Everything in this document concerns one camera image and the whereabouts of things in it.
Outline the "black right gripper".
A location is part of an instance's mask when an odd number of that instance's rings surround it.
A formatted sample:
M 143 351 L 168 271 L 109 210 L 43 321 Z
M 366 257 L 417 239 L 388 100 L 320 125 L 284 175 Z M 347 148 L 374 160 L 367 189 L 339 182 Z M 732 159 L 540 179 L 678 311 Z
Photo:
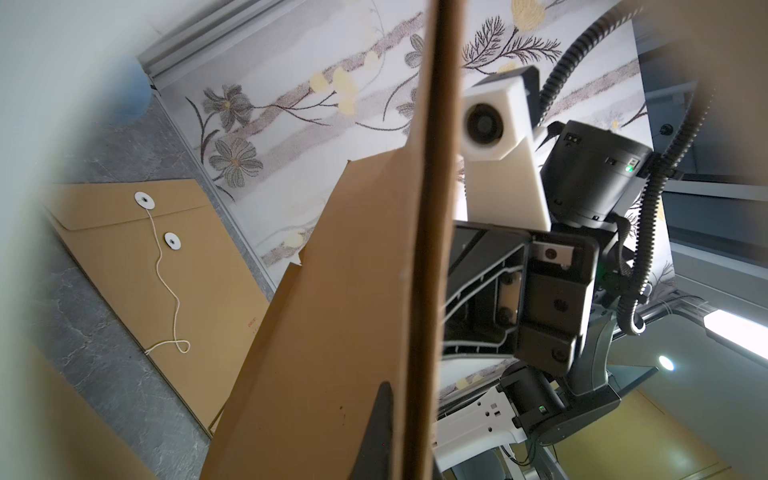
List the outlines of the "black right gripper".
M 457 222 L 442 355 L 566 375 L 586 342 L 600 248 L 589 236 Z

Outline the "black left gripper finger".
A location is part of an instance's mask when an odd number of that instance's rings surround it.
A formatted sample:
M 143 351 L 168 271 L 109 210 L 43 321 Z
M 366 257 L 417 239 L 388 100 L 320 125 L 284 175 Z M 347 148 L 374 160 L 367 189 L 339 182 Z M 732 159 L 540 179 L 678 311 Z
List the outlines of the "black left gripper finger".
M 389 480 L 394 396 L 389 382 L 379 385 L 371 415 L 349 475 L 350 480 Z

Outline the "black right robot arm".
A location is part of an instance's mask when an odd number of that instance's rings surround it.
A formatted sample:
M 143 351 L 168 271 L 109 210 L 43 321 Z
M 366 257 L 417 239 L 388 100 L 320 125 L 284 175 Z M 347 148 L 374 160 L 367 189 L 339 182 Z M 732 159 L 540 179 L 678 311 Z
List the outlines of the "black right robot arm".
M 523 444 L 543 478 L 558 470 L 548 446 L 615 410 L 609 381 L 613 303 L 630 293 L 621 196 L 642 185 L 656 155 L 576 121 L 552 123 L 543 169 L 556 223 L 549 232 L 462 222 L 454 230 L 443 353 L 499 357 L 501 376 L 445 401 L 433 452 L 444 472 L 494 449 Z

